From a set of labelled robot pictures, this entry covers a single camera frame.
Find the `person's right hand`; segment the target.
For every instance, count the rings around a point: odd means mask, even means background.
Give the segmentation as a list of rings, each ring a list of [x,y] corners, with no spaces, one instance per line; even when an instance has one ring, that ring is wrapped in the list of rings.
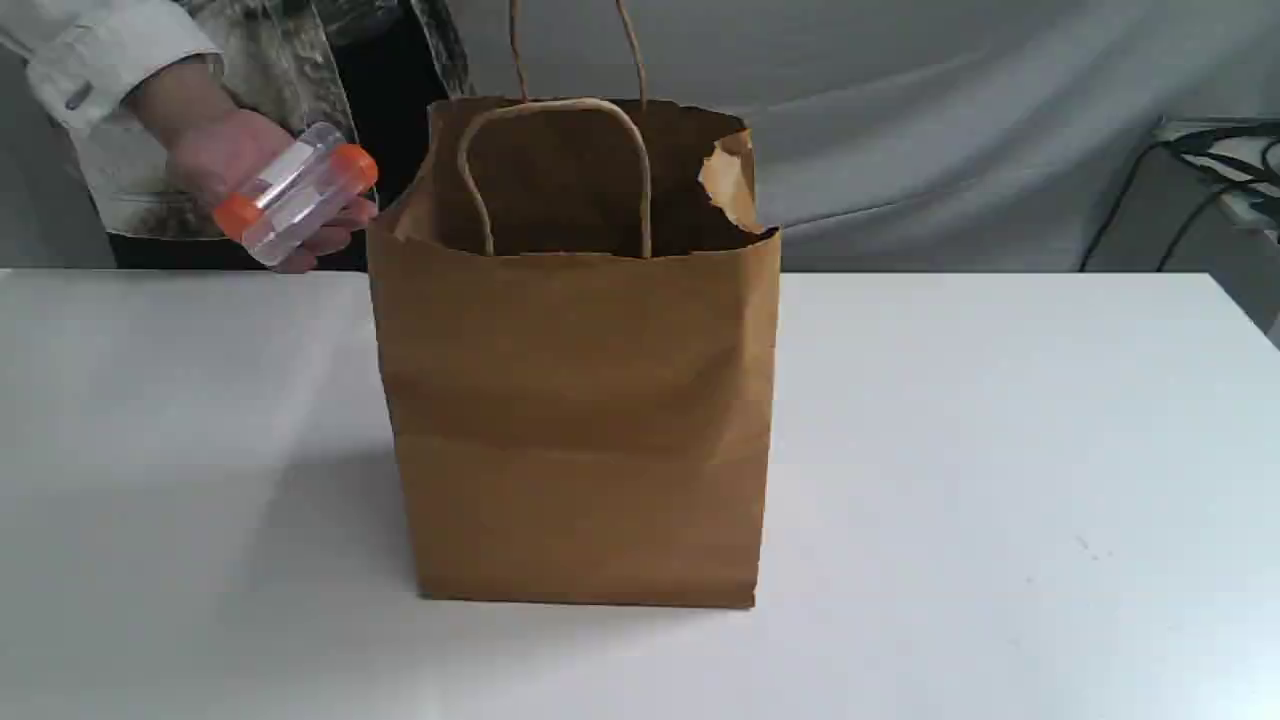
[[[170,177],[209,210],[294,143],[274,120],[236,108],[155,126],[151,133],[166,151]],[[372,201],[352,199],[273,270],[301,274],[316,269],[323,258],[347,249],[353,233],[365,229],[376,214]]]

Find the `person's right forearm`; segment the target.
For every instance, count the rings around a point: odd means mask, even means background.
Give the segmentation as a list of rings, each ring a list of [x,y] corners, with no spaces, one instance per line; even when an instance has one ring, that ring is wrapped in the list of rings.
[[[124,108],[164,149],[238,110],[209,56],[186,58],[152,73],[128,92]]]

